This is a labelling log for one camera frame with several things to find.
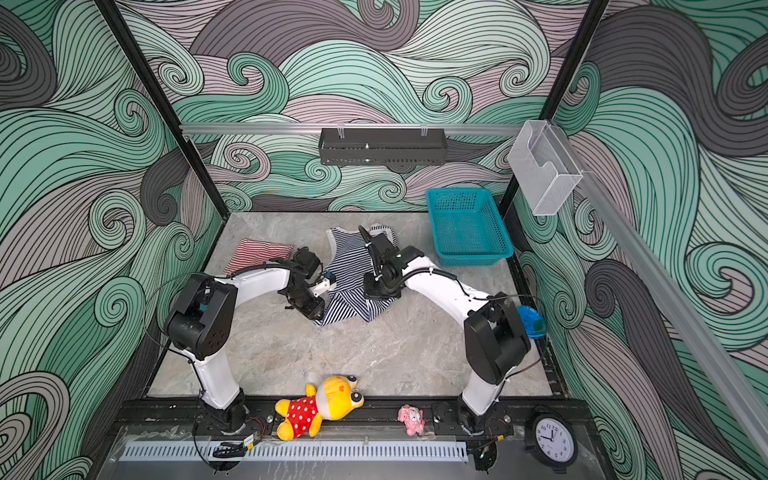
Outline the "blue white striped tank top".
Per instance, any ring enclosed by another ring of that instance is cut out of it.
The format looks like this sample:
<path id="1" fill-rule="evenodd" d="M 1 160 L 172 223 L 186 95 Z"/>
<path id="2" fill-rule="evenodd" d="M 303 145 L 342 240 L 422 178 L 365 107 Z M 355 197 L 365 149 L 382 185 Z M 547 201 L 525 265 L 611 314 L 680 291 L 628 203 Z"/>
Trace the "blue white striped tank top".
<path id="1" fill-rule="evenodd" d="M 336 287 L 329 292 L 329 303 L 318 326 L 327 326 L 350 318 L 373 321 L 393 299 L 372 300 L 366 297 L 364 275 L 373 272 L 370 254 L 359 231 L 333 227 L 327 231 L 333 255 L 328 270 L 335 276 Z"/>

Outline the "red white striped tank top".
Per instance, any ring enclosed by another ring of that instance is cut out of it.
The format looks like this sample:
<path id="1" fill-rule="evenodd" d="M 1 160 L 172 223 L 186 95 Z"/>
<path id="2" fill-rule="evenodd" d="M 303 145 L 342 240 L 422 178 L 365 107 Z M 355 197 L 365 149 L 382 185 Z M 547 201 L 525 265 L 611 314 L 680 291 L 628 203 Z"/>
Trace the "red white striped tank top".
<path id="1" fill-rule="evenodd" d="M 243 268 L 260 265 L 273 258 L 289 259 L 294 249 L 295 247 L 290 244 L 243 238 L 222 274 L 228 276 Z"/>

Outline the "teal plastic basket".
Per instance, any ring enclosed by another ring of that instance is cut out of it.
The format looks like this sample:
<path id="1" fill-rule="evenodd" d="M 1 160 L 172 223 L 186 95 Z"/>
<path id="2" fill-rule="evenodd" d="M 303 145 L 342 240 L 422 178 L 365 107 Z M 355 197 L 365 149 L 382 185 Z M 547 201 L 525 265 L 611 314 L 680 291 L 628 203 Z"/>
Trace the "teal plastic basket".
<path id="1" fill-rule="evenodd" d="M 446 267 L 492 266 L 514 254 L 494 198 L 482 188 L 426 192 L 436 253 Z"/>

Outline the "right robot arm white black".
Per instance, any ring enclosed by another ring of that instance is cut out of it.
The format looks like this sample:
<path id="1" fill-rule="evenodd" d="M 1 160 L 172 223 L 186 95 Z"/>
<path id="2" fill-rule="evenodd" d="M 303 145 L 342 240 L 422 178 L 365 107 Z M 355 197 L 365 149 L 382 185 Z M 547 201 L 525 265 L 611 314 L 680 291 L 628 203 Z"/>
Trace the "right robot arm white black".
<path id="1" fill-rule="evenodd" d="M 371 258 L 363 277 L 364 294 L 372 300 L 398 299 L 405 289 L 440 307 L 463 327 L 465 356 L 472 373 L 457 400 L 457 419 L 472 435 L 485 427 L 505 382 L 531 350 L 517 306 L 503 292 L 474 289 L 440 269 L 413 246 L 396 247 L 385 234 L 358 228 Z"/>

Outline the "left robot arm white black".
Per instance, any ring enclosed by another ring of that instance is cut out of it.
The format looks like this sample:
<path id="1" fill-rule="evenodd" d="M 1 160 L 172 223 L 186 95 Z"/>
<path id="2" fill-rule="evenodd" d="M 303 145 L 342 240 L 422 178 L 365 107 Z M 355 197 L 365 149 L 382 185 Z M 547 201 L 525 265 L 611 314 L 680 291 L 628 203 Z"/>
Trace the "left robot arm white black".
<path id="1" fill-rule="evenodd" d="M 237 433 L 248 417 L 245 394 L 225 351 L 237 307 L 277 293 L 305 318 L 320 320 L 324 296 L 335 286 L 335 275 L 306 247 L 289 259 L 269 259 L 226 276 L 190 276 L 169 314 L 165 333 L 193 366 L 206 415 L 216 428 Z"/>

